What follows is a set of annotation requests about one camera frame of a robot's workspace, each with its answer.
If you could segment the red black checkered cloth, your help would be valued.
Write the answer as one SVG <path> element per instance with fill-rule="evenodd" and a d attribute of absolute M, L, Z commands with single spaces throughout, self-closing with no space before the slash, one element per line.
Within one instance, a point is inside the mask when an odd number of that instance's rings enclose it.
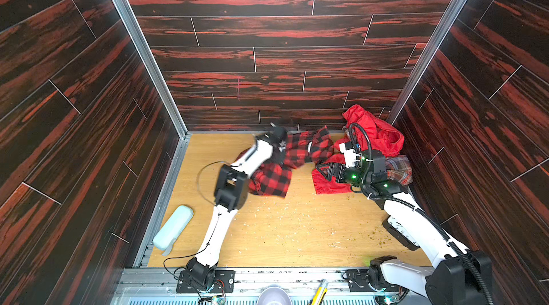
<path fill-rule="evenodd" d="M 285 198 L 293 171 L 307 163 L 323 163 L 334 154 L 334 143 L 327 126 L 318 130 L 289 133 L 282 156 L 264 162 L 252 174 L 248 193 L 255 196 Z"/>

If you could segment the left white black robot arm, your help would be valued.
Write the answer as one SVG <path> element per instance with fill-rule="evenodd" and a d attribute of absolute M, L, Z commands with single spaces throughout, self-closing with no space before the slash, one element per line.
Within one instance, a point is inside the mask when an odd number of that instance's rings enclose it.
<path fill-rule="evenodd" d="M 287 130 L 274 125 L 256 136 L 254 144 L 237 161 L 220 168 L 210 225 L 198 252 L 182 272 L 190 286 L 203 292 L 213 287 L 224 238 L 247 199 L 247 183 L 264 162 L 283 160 L 286 138 Z"/>

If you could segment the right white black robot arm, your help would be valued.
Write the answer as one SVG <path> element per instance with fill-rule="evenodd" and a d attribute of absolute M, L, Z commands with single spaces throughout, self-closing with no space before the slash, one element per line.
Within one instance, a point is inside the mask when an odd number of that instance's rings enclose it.
<path fill-rule="evenodd" d="M 365 143 L 360 143 L 358 133 Z M 420 248 L 430 266 L 413 266 L 395 256 L 370 261 L 367 283 L 376 292 L 402 288 L 432 304 L 493 304 L 492 262 L 483 252 L 473 252 L 443 229 L 414 200 L 410 192 L 388 176 L 386 158 L 374 150 L 361 126 L 347 130 L 349 141 L 340 151 L 345 161 L 330 163 L 329 180 L 348 184 L 388 214 L 384 225 L 402 245 Z"/>

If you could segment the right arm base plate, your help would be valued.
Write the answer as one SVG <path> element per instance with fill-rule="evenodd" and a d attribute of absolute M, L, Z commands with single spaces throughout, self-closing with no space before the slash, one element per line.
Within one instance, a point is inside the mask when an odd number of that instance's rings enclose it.
<path fill-rule="evenodd" d="M 347 283 L 351 293 L 359 292 L 398 292 L 398 286 L 372 286 L 368 279 L 367 269 L 346 269 L 342 273 L 343 280 Z"/>

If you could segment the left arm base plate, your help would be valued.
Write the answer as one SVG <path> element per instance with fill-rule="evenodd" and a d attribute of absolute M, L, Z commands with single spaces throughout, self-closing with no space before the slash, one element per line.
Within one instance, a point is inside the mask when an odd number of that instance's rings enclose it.
<path fill-rule="evenodd" d="M 177 294 L 231 294 L 234 291 L 235 270 L 216 269 L 208 271 L 203 278 L 198 273 L 181 271 L 177 276 Z"/>

